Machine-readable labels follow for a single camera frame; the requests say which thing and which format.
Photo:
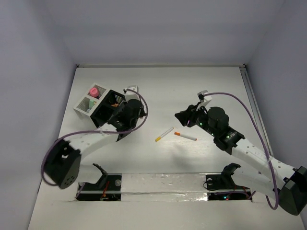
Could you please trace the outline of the white pen orange cap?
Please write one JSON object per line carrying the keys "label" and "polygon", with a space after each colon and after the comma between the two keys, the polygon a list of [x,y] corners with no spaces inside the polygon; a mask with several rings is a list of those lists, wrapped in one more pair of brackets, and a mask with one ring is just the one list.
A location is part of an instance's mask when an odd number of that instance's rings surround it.
{"label": "white pen orange cap", "polygon": [[182,137],[182,138],[186,138],[186,139],[189,139],[189,140],[192,140],[192,141],[197,141],[197,138],[189,136],[189,135],[185,135],[185,134],[182,134],[182,133],[175,132],[174,135]]}

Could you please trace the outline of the green highlighter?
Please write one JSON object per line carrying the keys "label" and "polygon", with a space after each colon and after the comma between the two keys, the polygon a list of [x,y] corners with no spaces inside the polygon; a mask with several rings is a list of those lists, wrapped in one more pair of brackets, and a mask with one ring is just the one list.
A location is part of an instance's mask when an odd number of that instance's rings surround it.
{"label": "green highlighter", "polygon": [[89,100],[89,110],[91,110],[94,107],[95,104],[96,104],[96,101],[90,99]]}

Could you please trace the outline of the white pen yellow cap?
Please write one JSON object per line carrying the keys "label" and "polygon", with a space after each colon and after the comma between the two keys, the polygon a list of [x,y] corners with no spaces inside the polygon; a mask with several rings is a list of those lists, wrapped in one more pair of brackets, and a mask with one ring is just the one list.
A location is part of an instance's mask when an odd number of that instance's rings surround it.
{"label": "white pen yellow cap", "polygon": [[157,138],[155,139],[155,142],[160,141],[163,137],[165,137],[166,135],[168,135],[168,134],[169,134],[171,131],[173,131],[173,130],[174,130],[173,127],[169,128],[167,131],[165,131],[163,134],[161,134],[159,137],[157,137]]}

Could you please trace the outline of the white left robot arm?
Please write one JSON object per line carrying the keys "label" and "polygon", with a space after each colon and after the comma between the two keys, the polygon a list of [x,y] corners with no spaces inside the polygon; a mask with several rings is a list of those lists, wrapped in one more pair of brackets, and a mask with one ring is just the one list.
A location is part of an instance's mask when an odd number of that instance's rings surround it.
{"label": "white left robot arm", "polygon": [[117,107],[102,103],[94,112],[95,130],[77,131],[58,138],[47,151],[42,165],[42,180],[60,189],[77,181],[81,161],[100,148],[116,143],[141,127],[148,117],[144,100],[123,100]]}

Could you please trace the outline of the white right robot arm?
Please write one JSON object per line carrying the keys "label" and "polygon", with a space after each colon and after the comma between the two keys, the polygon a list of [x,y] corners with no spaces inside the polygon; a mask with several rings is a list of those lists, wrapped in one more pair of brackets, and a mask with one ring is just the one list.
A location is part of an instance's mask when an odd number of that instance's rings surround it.
{"label": "white right robot arm", "polygon": [[257,170],[255,176],[244,171],[237,173],[240,165],[231,163],[224,167],[221,183],[231,188],[248,183],[256,191],[275,199],[284,211],[297,216],[307,205],[307,169],[287,165],[254,146],[243,134],[229,125],[229,116],[220,107],[207,110],[200,103],[190,105],[175,114],[184,127],[198,126],[211,136],[220,150],[238,158]]}

